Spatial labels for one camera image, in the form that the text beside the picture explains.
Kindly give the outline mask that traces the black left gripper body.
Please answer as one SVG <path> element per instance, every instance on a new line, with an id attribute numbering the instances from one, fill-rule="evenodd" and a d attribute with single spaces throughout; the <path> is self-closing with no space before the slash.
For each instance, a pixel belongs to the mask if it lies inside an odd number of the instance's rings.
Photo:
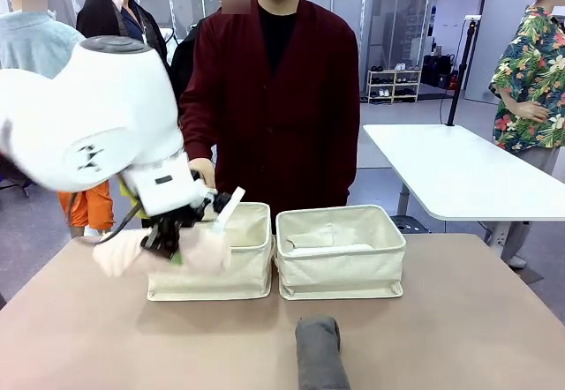
<path id="1" fill-rule="evenodd" d="M 191 228 L 195 223 L 203 221 L 207 205 L 208 202 L 203 202 L 196 207 L 182 206 L 165 214 L 142 219 L 141 226 L 144 229 L 156 229 L 154 238 L 156 242 L 176 242 L 181 228 Z"/>

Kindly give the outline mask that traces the person's right hand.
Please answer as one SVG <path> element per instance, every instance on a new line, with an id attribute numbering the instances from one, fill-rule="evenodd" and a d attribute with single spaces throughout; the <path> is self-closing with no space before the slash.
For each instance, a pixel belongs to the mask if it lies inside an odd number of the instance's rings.
<path id="1" fill-rule="evenodd" d="M 189 160 L 188 165 L 191 171 L 196 171 L 200 174 L 201 179 L 208 188 L 216 188 L 215 165 L 210 159 L 194 158 Z"/>

